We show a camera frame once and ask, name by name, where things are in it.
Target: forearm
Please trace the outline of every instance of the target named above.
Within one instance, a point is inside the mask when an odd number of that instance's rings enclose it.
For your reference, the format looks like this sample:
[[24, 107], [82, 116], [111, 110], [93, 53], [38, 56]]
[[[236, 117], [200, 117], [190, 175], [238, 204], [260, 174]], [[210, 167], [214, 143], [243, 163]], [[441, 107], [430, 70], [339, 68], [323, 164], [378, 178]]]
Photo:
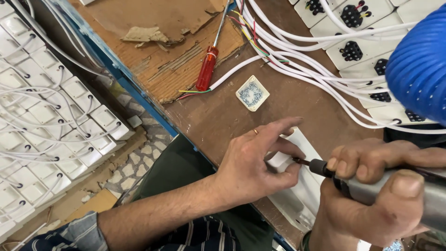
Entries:
[[323, 213], [318, 213], [310, 235], [310, 251], [356, 251], [359, 239], [341, 234], [331, 226]]
[[100, 213], [98, 225], [110, 251], [143, 250], [154, 240], [201, 216], [227, 210], [213, 190], [214, 175]]

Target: hand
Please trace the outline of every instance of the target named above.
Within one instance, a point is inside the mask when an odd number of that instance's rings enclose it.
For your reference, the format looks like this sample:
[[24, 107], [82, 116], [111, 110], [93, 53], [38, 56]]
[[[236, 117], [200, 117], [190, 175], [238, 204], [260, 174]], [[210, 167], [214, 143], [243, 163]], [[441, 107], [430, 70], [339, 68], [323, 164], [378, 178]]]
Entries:
[[267, 170], [265, 155], [279, 151], [293, 157], [305, 158], [303, 152], [281, 134], [290, 134], [291, 127], [302, 122], [300, 117], [288, 117], [262, 125], [231, 140], [213, 186], [219, 198], [234, 207], [254, 202], [262, 197], [297, 184], [300, 165], [293, 163], [283, 173]]
[[[382, 178], [386, 168], [404, 163], [443, 167], [446, 165], [446, 150], [420, 150], [408, 141], [386, 144], [371, 138], [334, 149], [327, 168], [336, 171], [336, 175], [341, 178], [356, 176], [362, 183], [374, 184]], [[321, 186], [321, 204], [314, 231], [325, 227], [335, 232], [338, 235], [336, 238], [344, 238], [355, 245], [358, 239], [362, 239], [376, 246], [387, 247], [395, 239], [428, 230], [420, 225], [423, 195], [423, 176], [409, 170], [399, 170], [391, 176], [372, 206], [345, 198], [333, 182], [326, 179]], [[321, 238], [318, 235], [311, 234], [312, 251], [324, 250], [317, 243], [316, 239]]]

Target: fingernail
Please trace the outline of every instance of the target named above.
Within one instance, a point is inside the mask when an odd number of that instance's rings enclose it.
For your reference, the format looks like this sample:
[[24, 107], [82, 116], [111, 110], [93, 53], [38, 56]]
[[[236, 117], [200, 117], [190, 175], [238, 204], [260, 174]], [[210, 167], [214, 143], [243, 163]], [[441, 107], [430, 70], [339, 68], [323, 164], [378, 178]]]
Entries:
[[345, 176], [347, 172], [347, 162], [341, 160], [336, 167], [336, 174]]
[[334, 167], [336, 161], [337, 161], [336, 158], [329, 159], [328, 162], [327, 162], [327, 169], [330, 170], [330, 171], [334, 171], [333, 167]]
[[367, 174], [368, 174], [368, 169], [366, 166], [364, 165], [360, 165], [358, 167], [358, 170], [356, 170], [356, 176], [360, 179], [360, 180], [365, 180], [367, 178]]
[[421, 193], [423, 184], [423, 176], [410, 170], [400, 170], [393, 180], [390, 192], [404, 198], [415, 198]]

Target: shirt sleeve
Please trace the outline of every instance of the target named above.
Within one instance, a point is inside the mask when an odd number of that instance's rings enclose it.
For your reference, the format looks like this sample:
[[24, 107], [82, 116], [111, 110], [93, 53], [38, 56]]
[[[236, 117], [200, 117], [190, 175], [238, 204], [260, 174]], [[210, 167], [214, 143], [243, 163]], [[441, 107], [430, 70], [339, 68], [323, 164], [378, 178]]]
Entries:
[[41, 234], [29, 241], [21, 250], [64, 250], [108, 251], [107, 243], [98, 228], [98, 213], [90, 211], [80, 219], [46, 234]]

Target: black terminal block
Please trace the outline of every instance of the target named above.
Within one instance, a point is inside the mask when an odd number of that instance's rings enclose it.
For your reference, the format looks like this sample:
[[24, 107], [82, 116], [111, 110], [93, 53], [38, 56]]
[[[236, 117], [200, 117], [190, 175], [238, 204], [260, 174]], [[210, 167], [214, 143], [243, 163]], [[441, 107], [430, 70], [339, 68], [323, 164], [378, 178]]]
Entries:
[[390, 103], [392, 101], [392, 97], [388, 92], [380, 92], [380, 93], [373, 93], [370, 94], [370, 98], [381, 101], [381, 102], [387, 102]]
[[378, 62], [376, 62], [375, 71], [378, 76], [386, 75], [387, 62], [389, 62], [387, 59], [378, 59]]
[[347, 5], [344, 7], [341, 15], [342, 21], [350, 28], [360, 27], [363, 18], [361, 18], [361, 12], [354, 5]]
[[319, 0], [310, 0], [307, 2], [307, 6], [309, 6], [309, 10], [313, 12], [313, 15], [317, 15], [318, 13], [325, 13], [324, 8]]
[[426, 120], [425, 117], [417, 115], [416, 113], [414, 113], [413, 111], [411, 111], [409, 109], [406, 109], [406, 115], [411, 122], [423, 122]]
[[358, 43], [354, 41], [348, 41], [345, 44], [344, 49], [340, 49], [339, 52], [345, 58], [345, 61], [360, 61], [363, 57], [363, 53]]

